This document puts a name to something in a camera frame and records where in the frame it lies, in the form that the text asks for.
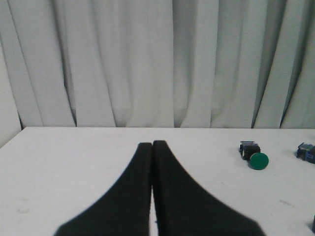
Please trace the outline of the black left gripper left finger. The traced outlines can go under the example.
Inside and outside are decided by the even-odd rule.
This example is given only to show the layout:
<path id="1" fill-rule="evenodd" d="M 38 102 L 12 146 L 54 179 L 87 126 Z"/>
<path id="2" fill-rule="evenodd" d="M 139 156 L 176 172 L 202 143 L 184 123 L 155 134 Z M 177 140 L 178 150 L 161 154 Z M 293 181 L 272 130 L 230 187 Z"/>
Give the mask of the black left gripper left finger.
<path id="1" fill-rule="evenodd" d="M 58 236 L 147 236 L 151 206 L 152 144 L 139 143 L 113 186 L 85 211 L 62 224 Z"/>

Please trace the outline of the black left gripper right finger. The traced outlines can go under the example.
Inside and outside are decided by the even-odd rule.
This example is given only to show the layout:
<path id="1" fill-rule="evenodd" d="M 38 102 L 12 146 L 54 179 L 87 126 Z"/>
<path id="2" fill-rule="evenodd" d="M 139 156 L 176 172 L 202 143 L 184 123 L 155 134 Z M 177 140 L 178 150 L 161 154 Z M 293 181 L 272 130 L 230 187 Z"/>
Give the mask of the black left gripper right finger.
<path id="1" fill-rule="evenodd" d="M 225 205 L 182 167 L 166 141 L 154 141 L 153 195 L 160 236 L 262 236 L 254 220 Z"/>

